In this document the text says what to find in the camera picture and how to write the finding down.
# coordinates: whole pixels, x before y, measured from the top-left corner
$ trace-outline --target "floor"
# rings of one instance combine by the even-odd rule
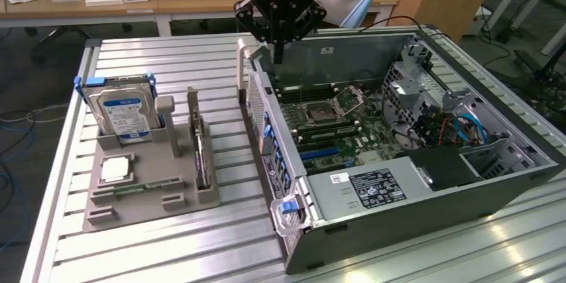
[[[492,9],[499,1],[485,0],[485,6]],[[508,17],[513,13],[517,4],[521,2],[523,0],[513,0],[504,13],[504,17]],[[564,22],[566,13],[540,2],[523,24],[523,38],[512,38],[505,47],[509,50],[527,50],[532,53],[535,59],[540,63],[544,63],[547,57],[540,55],[538,51]],[[493,34],[505,23],[505,20],[501,19],[495,27]],[[96,38],[157,36],[153,23],[134,23],[132,26],[133,30],[128,33],[122,31],[118,24],[86,26],[85,30]],[[172,26],[174,28],[174,34],[237,31],[233,19],[208,21],[208,30],[200,29],[197,21],[177,22]],[[69,100],[72,78],[74,77],[80,63],[82,40],[74,34],[65,34],[45,49],[44,56],[48,58],[45,64],[41,67],[33,66],[29,60],[28,50],[40,37],[46,35],[50,30],[52,28],[38,28],[37,36],[28,36],[20,28],[14,28],[10,31],[6,29],[0,30],[0,38],[2,34],[10,32],[0,40],[0,61],[2,65],[0,70],[0,114],[13,110],[38,109],[46,105],[66,103]],[[464,37],[459,45],[480,63],[504,53],[501,49],[487,45],[473,36]],[[489,68],[512,76],[517,73],[519,67],[512,64],[511,57],[489,64]],[[566,72],[564,58],[556,67],[556,71]],[[64,111],[65,108],[45,111],[37,116],[37,120],[60,117],[64,115]],[[29,124],[28,122],[22,122],[9,125],[9,127],[26,130]],[[25,153],[6,164],[21,188],[22,198],[14,196],[6,210],[0,213],[0,247],[14,238],[14,235],[20,234],[14,238],[16,243],[6,249],[0,250],[0,281],[5,283],[16,282],[20,277],[30,239],[30,229],[33,229],[33,223],[38,213],[61,125],[62,121],[36,124],[33,129],[33,144]],[[0,149],[4,150],[13,143],[20,136],[18,134],[21,133],[0,129]],[[0,205],[5,202],[5,199],[6,190],[0,191]],[[26,225],[24,222],[25,210],[28,211],[29,221]]]

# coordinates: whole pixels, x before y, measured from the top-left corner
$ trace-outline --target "aluminum extrusion table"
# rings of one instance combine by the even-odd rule
[[[245,34],[104,40],[78,74],[153,72],[186,119],[182,93],[200,89],[210,123],[221,206],[97,233],[81,231],[96,122],[73,93],[21,282],[516,282],[566,278],[566,178],[524,193],[492,216],[287,276],[236,100],[234,48]],[[468,55],[443,48],[562,151],[564,135]],[[439,61],[432,71],[461,85]]]

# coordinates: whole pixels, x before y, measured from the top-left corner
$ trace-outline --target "hard drive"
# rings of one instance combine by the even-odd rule
[[[74,78],[74,89],[90,107],[102,135],[116,134],[121,144],[150,140],[149,130],[162,127],[154,110],[152,74],[118,78]]]

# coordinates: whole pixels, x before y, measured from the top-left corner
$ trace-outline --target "circuit board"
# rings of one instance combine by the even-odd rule
[[[389,160],[403,150],[377,112],[375,97],[351,85],[339,90],[332,99],[281,104],[289,130],[295,134],[304,130],[304,137],[312,132],[317,134],[312,137],[321,136],[320,141],[303,141],[300,134],[293,137],[308,174]],[[348,136],[333,134],[340,131]]]

